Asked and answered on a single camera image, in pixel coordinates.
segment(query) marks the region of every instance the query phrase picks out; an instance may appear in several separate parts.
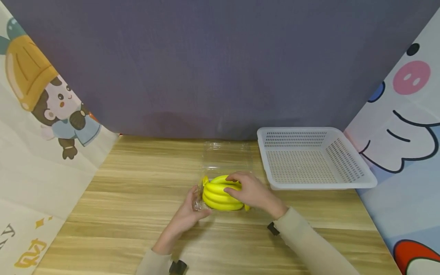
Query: yellow star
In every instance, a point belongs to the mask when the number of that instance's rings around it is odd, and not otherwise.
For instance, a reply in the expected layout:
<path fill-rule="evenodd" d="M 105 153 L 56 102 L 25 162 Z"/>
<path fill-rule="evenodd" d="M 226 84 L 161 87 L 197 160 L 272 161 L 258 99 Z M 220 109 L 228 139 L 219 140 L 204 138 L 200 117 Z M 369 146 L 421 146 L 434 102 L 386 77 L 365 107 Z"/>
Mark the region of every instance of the yellow star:
<path fill-rule="evenodd" d="M 35 229 L 44 225 L 44 219 L 38 220 L 35 222 Z"/>

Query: toy banana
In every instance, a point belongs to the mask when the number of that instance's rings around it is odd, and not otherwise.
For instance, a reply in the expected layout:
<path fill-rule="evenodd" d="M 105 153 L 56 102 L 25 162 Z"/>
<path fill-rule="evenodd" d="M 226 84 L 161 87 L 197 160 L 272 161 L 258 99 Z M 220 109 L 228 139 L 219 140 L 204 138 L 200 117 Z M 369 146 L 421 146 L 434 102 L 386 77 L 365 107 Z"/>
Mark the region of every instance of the toy banana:
<path fill-rule="evenodd" d="M 239 210 L 243 206 L 246 211 L 249 210 L 249 206 L 244 205 L 242 202 L 230 196 L 224 191 L 226 187 L 240 191 L 242 189 L 241 183 L 227 181 L 227 175 L 219 176 L 211 181 L 205 176 L 203 182 L 203 194 L 202 199 L 207 206 L 223 211 Z"/>

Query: wrist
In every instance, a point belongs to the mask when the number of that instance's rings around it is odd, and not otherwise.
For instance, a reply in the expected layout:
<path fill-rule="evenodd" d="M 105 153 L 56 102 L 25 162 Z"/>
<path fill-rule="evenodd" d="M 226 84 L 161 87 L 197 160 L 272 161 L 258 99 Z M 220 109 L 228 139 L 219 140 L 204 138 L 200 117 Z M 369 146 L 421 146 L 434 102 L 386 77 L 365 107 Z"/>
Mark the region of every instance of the wrist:
<path fill-rule="evenodd" d="M 281 199 L 273 196 L 266 203 L 264 211 L 271 215 L 273 220 L 278 220 L 285 215 L 288 209 L 289 208 L 282 202 Z"/>
<path fill-rule="evenodd" d="M 167 227 L 159 236 L 156 244 L 151 250 L 159 255 L 169 255 L 174 248 L 174 245 L 179 240 L 181 233 L 178 233 Z"/>

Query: black wristband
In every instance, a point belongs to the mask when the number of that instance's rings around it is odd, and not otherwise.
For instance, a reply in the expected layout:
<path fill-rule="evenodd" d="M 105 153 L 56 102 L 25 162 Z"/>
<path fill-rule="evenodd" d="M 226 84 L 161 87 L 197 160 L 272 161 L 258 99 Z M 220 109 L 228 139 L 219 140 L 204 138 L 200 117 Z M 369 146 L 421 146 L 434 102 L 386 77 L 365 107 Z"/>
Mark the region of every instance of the black wristband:
<path fill-rule="evenodd" d="M 268 225 L 268 229 L 269 229 L 269 231 L 270 231 L 274 236 L 278 236 L 278 235 L 279 235 L 279 231 L 275 228 L 275 223 L 274 223 L 274 222 L 271 222 L 271 223 Z"/>
<path fill-rule="evenodd" d="M 170 275 L 183 275 L 187 267 L 188 266 L 186 263 L 178 260 L 177 263 L 173 262 L 171 264 L 171 267 L 169 268 L 169 273 Z"/>

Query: blue circle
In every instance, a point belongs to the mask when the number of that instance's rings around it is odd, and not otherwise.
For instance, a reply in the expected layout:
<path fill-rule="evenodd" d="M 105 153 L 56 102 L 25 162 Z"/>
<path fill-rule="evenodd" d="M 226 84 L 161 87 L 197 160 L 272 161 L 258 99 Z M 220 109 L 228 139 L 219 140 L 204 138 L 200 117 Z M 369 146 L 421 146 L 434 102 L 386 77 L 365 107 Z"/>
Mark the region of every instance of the blue circle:
<path fill-rule="evenodd" d="M 368 102 L 372 103 L 378 100 L 385 90 L 385 82 L 382 82 L 376 91 L 374 91 L 374 94 L 368 99 Z"/>

